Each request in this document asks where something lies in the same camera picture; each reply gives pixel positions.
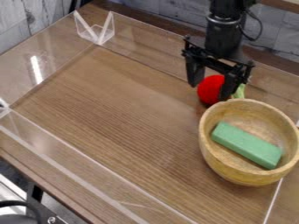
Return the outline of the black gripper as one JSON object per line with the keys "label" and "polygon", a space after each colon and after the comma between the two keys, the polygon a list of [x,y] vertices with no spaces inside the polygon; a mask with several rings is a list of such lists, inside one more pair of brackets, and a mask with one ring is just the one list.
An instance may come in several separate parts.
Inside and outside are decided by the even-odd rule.
{"label": "black gripper", "polygon": [[245,55],[241,47],[227,56],[218,56],[205,48],[205,38],[186,35],[182,56],[186,61],[187,80],[195,88],[205,78],[206,68],[225,75],[225,83],[219,90],[219,99],[226,101],[233,95],[238,83],[247,84],[254,61]]}

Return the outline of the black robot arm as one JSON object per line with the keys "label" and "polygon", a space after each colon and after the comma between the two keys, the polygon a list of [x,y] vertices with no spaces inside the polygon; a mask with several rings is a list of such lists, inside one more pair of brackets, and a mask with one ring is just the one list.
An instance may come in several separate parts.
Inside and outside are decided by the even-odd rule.
{"label": "black robot arm", "polygon": [[187,81],[195,88],[203,81],[206,68],[219,72],[225,83],[217,94],[225,101],[249,83],[254,61],[243,54],[241,42],[250,7],[257,0],[210,0],[206,39],[187,35],[182,56],[186,60]]}

